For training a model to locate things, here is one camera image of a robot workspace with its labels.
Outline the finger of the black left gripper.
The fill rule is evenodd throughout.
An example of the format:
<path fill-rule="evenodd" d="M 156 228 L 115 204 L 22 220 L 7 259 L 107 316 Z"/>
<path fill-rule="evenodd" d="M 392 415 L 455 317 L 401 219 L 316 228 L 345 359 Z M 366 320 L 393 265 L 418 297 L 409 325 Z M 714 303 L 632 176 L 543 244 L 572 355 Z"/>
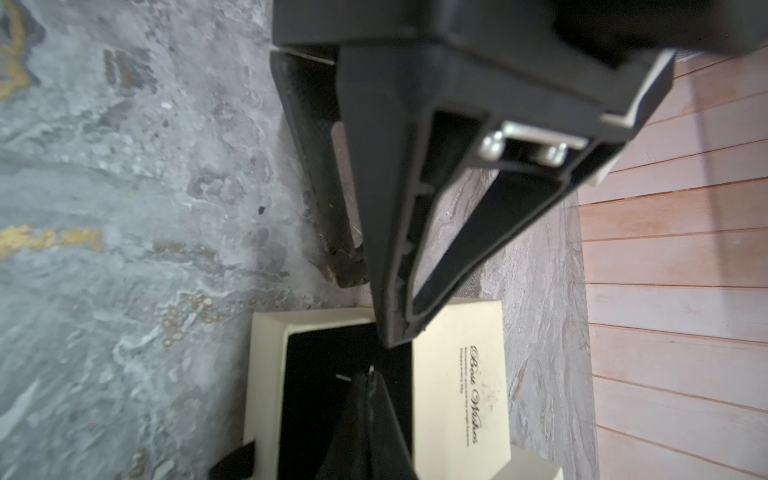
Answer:
<path fill-rule="evenodd" d="M 335 67 L 286 51 L 270 53 L 270 69 L 325 243 L 326 261 L 341 288 L 368 282 L 363 248 L 354 243 L 332 140 L 341 121 Z"/>

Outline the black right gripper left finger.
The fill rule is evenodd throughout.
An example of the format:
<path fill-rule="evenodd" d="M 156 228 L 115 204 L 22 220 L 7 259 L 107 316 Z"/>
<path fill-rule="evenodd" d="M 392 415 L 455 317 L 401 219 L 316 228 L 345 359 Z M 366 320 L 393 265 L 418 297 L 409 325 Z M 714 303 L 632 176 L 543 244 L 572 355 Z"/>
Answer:
<path fill-rule="evenodd" d="M 330 446 L 317 479 L 367 479 L 367 377 L 352 377 Z"/>

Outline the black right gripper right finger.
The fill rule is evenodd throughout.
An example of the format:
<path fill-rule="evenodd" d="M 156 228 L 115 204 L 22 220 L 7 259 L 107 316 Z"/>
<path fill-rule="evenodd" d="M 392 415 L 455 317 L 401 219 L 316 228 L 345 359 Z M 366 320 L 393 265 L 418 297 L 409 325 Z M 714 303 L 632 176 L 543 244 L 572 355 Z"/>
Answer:
<path fill-rule="evenodd" d="M 366 377 L 368 478 L 417 479 L 384 377 L 373 367 Z"/>

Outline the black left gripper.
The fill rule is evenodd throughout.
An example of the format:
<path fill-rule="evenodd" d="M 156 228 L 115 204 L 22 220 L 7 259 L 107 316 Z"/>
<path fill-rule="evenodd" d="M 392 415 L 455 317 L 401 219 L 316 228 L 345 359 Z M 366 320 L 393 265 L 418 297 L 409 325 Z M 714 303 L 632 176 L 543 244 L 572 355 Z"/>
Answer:
<path fill-rule="evenodd" d="M 659 102 L 678 50 L 747 54 L 763 1 L 277 1 L 275 45 L 337 55 L 337 93 L 382 342 L 414 339 L 485 260 Z M 440 197 L 496 178 L 421 287 Z"/>

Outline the cream drawer jewelry box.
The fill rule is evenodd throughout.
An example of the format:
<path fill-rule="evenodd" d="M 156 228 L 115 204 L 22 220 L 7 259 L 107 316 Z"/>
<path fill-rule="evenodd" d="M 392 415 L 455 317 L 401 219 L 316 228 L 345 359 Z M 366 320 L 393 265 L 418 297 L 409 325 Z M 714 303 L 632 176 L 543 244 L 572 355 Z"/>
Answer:
<path fill-rule="evenodd" d="M 212 479 L 559 479 L 510 440 L 502 306 L 388 348 L 369 308 L 257 313 L 242 445 Z"/>

